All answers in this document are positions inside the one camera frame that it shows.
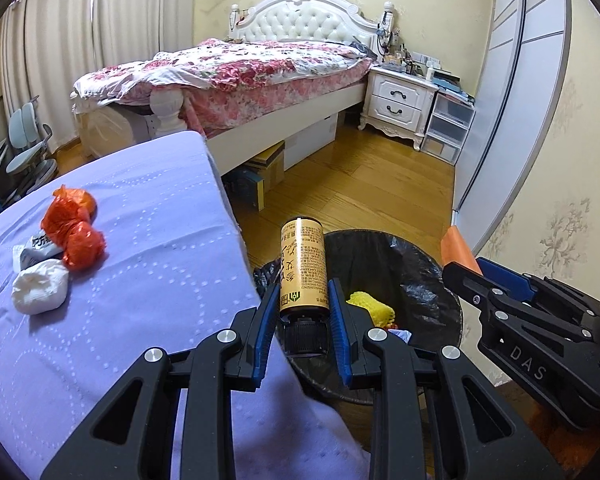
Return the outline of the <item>yellow mesh scrubber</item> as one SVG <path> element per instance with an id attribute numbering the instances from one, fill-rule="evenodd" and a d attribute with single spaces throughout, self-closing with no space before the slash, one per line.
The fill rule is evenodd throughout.
<path id="1" fill-rule="evenodd" d="M 392 307 L 370 296 L 367 292 L 352 292 L 347 303 L 367 311 L 375 327 L 392 330 L 397 328 L 396 312 Z"/>

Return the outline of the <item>yellow spray can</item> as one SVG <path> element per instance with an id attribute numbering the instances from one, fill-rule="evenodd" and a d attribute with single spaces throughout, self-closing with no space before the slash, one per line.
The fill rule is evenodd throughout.
<path id="1" fill-rule="evenodd" d="M 285 351 L 294 358 L 327 352 L 329 302 L 321 222 L 297 217 L 280 233 L 279 318 Z"/>

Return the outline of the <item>orange paper piece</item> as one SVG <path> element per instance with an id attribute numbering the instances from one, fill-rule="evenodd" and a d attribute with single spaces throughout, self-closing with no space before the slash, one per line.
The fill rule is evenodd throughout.
<path id="1" fill-rule="evenodd" d="M 442 236 L 440 254 L 442 266 L 454 262 L 477 274 L 482 274 L 476 258 L 465 242 L 464 237 L 460 234 L 460 230 L 457 229 L 457 226 L 450 226 Z"/>

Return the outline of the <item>red plastic bag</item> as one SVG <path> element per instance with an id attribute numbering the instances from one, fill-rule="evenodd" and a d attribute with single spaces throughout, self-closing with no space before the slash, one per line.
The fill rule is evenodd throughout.
<path id="1" fill-rule="evenodd" d="M 61 185 L 41 221 L 41 229 L 62 250 L 62 262 L 69 271 L 84 271 L 102 258 L 104 234 L 92 225 L 96 200 L 83 188 Z"/>

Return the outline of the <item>white tissue wad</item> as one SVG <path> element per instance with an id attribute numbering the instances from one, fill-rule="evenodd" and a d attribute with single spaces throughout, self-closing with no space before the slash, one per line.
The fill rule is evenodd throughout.
<path id="1" fill-rule="evenodd" d="M 12 303 L 24 315 L 58 309 L 69 290 L 69 271 L 58 259 L 48 259 L 22 270 L 12 283 Z"/>

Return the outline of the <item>white printed wrapper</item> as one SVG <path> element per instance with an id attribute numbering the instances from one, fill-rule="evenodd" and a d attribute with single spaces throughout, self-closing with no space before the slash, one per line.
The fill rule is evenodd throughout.
<path id="1" fill-rule="evenodd" d="M 41 261 L 57 258 L 62 248 L 54 244 L 43 230 L 33 234 L 24 244 L 12 248 L 12 270 L 15 274 Z"/>

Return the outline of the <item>black lined trash bin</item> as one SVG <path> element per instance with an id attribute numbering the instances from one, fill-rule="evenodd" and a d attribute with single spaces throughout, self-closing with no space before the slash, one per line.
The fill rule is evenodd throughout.
<path id="1" fill-rule="evenodd" d="M 463 313 L 442 282 L 442 267 L 416 245 L 395 235 L 371 230 L 325 234 L 327 276 L 338 278 L 344 299 L 361 307 L 377 327 L 398 330 L 412 346 L 437 351 L 462 339 Z M 262 297 L 275 278 L 279 258 L 252 272 Z M 303 390 L 317 400 L 370 405 L 366 390 L 343 385 L 333 356 L 288 361 Z"/>

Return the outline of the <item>blue box under bed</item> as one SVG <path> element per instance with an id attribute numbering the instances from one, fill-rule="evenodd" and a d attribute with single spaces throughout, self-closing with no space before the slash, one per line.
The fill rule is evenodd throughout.
<path id="1" fill-rule="evenodd" d="M 228 184 L 232 193 L 257 211 L 264 208 L 264 179 L 247 168 L 236 168 L 228 175 Z"/>

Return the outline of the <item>purple bed cover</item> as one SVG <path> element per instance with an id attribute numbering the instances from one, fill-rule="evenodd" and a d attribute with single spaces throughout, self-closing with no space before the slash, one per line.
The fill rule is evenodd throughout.
<path id="1" fill-rule="evenodd" d="M 200 134 L 126 148 L 62 183 L 96 200 L 106 250 L 58 309 L 29 316 L 12 301 L 12 251 L 40 229 L 53 185 L 0 214 L 0 442 L 29 479 L 145 350 L 193 348 L 259 303 Z"/>

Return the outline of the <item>plastic drawer unit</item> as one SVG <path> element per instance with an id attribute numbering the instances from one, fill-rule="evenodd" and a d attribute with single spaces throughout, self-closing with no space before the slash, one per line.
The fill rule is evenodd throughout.
<path id="1" fill-rule="evenodd" d="M 462 154 L 475 112 L 469 96 L 440 88 L 431 105 L 420 149 L 454 166 Z"/>

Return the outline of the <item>cardboard box under bed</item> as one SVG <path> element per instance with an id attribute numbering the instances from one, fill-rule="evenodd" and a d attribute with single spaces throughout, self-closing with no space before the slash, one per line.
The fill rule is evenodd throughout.
<path id="1" fill-rule="evenodd" d="M 263 179 L 265 193 L 284 180 L 284 155 L 285 142 L 282 141 L 244 163 L 246 168 Z"/>

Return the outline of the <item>white under-bed storage box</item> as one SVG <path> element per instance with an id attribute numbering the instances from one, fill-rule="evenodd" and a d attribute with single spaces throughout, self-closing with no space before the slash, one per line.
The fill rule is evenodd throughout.
<path id="1" fill-rule="evenodd" d="M 285 140 L 284 170 L 313 155 L 336 139 L 338 115 L 328 116 Z"/>

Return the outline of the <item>white sliding wardrobe door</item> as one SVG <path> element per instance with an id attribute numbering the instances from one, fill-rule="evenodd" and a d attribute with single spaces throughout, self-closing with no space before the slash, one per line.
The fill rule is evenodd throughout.
<path id="1" fill-rule="evenodd" d="M 452 222 L 480 252 L 527 179 L 564 83 L 570 0 L 494 0 L 474 121 L 455 164 Z"/>

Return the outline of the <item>white nightstand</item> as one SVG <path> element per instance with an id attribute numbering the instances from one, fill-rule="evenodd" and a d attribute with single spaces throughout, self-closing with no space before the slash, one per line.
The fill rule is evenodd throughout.
<path id="1" fill-rule="evenodd" d="M 438 87 L 424 78 L 374 65 L 358 128 L 371 126 L 390 138 L 411 141 L 419 152 L 437 92 Z"/>

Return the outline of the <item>floral pink quilt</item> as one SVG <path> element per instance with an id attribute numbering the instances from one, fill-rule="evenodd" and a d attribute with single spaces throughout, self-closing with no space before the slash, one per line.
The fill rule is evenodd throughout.
<path id="1" fill-rule="evenodd" d="M 374 59 L 355 47 L 325 41 L 215 38 L 148 61 L 108 66 L 79 78 L 70 94 L 74 114 L 110 105 L 147 106 L 155 90 L 181 90 L 178 117 L 190 130 L 215 134 L 358 84 Z"/>

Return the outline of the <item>light blue desk chair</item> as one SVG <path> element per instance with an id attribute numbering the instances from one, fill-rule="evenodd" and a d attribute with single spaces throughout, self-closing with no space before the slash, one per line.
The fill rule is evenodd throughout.
<path id="1" fill-rule="evenodd" d="M 8 140 L 15 152 L 6 172 L 12 177 L 22 177 L 16 188 L 18 197 L 42 188 L 57 174 L 57 162 L 50 156 L 48 142 L 53 130 L 36 114 L 38 98 L 24 103 L 9 117 Z"/>

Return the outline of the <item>beige curtains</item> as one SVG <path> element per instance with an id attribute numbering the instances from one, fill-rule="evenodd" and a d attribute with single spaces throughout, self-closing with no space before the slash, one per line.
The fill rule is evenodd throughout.
<path id="1" fill-rule="evenodd" d="M 2 97 L 29 101 L 50 149 L 76 140 L 70 94 L 83 75 L 193 43 L 194 0 L 12 0 L 0 21 Z"/>

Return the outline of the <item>white bed frame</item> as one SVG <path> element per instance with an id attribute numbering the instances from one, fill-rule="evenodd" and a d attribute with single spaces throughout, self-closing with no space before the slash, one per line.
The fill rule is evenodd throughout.
<path id="1" fill-rule="evenodd" d="M 155 139 L 195 131 L 226 174 L 260 151 L 362 102 L 390 44 L 396 7 L 364 18 L 348 0 L 262 0 L 230 10 L 230 36 L 159 52 L 79 78 L 74 116 L 87 129 L 112 110 L 147 107 Z"/>

